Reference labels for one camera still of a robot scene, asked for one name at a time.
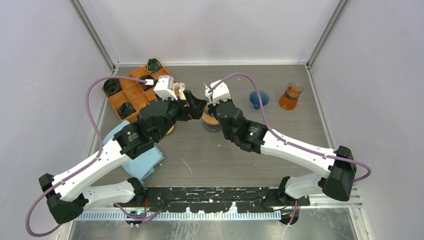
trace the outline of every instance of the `white wall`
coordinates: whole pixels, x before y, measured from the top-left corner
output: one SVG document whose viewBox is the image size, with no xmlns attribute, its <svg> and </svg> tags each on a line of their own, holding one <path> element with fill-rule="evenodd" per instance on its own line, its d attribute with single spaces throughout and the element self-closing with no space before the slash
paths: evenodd
<svg viewBox="0 0 424 240">
<path fill-rule="evenodd" d="M 110 71 L 69 1 L 3 1 L 0 56 L 0 239 L 24 240 L 25 216 L 42 193 L 38 178 L 87 156 L 85 92 Z M 102 97 L 96 88 L 95 116 Z M 56 225 L 45 199 L 31 225 L 37 233 Z"/>
<path fill-rule="evenodd" d="M 377 240 L 424 235 L 424 4 L 353 0 L 312 70 L 338 145 L 373 174 L 357 184 Z"/>
<path fill-rule="evenodd" d="M 121 64 L 302 63 L 339 0 L 83 0 Z"/>
</svg>

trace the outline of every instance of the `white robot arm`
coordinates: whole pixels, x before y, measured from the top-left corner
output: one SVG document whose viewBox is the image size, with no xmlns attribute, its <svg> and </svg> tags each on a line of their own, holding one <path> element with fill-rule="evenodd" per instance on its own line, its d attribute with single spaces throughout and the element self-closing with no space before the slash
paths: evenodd
<svg viewBox="0 0 424 240">
<path fill-rule="evenodd" d="M 200 119 L 202 116 L 206 101 L 195 98 L 182 87 L 179 88 L 180 97 L 177 97 L 172 76 L 160 76 L 154 91 L 158 99 L 140 109 L 138 120 L 118 131 L 103 146 L 101 155 L 92 165 L 66 182 L 63 180 L 93 161 L 98 152 L 61 174 L 53 176 L 46 173 L 38 179 L 43 191 L 62 183 L 46 195 L 48 208 L 58 224 L 67 223 L 91 208 L 114 203 L 139 205 L 144 201 L 145 190 L 135 177 L 113 185 L 91 185 L 114 168 L 152 149 L 176 121 Z"/>
<path fill-rule="evenodd" d="M 218 83 L 219 81 L 213 82 L 210 87 L 213 88 Z M 313 171 L 305 176 L 284 177 L 277 192 L 282 202 L 292 205 L 303 196 L 322 193 L 339 201 L 349 200 L 357 168 L 354 164 L 331 158 L 339 156 L 353 160 L 352 152 L 347 147 L 340 146 L 334 150 L 314 146 L 275 130 L 271 132 L 264 124 L 247 120 L 243 112 L 234 106 L 225 83 L 221 83 L 212 92 L 206 86 L 205 95 L 225 139 L 244 151 L 272 155 Z M 322 156 L 308 150 L 320 152 Z"/>
</svg>

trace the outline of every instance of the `small jar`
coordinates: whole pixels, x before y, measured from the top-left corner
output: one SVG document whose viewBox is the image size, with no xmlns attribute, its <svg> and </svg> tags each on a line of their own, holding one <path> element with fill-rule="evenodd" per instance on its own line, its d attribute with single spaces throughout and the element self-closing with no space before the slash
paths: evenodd
<svg viewBox="0 0 424 240">
<path fill-rule="evenodd" d="M 292 110 L 298 104 L 298 99 L 304 88 L 298 82 L 290 82 L 285 93 L 279 99 L 279 106 L 285 110 Z"/>
<path fill-rule="evenodd" d="M 215 119 L 214 114 L 209 111 L 209 107 L 206 105 L 201 116 L 203 120 L 203 126 L 210 132 L 216 133 L 221 130 L 220 123 Z"/>
</svg>

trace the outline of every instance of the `orange liquid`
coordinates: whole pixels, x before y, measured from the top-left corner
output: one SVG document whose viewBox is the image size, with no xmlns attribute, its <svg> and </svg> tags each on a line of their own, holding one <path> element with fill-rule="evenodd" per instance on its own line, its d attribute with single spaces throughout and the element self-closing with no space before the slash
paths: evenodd
<svg viewBox="0 0 424 240">
<path fill-rule="evenodd" d="M 291 100 L 286 97 L 286 94 L 283 94 L 281 98 L 279 99 L 279 106 L 282 107 L 285 110 L 292 110 L 296 107 L 298 104 L 298 97 L 301 94 L 301 91 L 297 89 L 293 89 L 292 86 L 289 86 L 286 90 L 286 93 L 293 98 L 297 98 L 296 100 Z"/>
</svg>

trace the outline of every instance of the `scratch on table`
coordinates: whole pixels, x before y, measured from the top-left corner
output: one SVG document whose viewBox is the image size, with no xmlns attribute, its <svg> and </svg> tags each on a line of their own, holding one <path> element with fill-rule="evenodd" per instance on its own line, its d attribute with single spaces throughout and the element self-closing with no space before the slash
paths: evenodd
<svg viewBox="0 0 424 240">
<path fill-rule="evenodd" d="M 185 165 L 187 166 L 188 170 L 190 170 L 190 173 L 192 173 L 192 169 L 189 167 L 189 165 L 187 164 L 186 161 L 184 161 L 184 159 L 181 158 L 181 160 L 185 163 Z"/>
</svg>

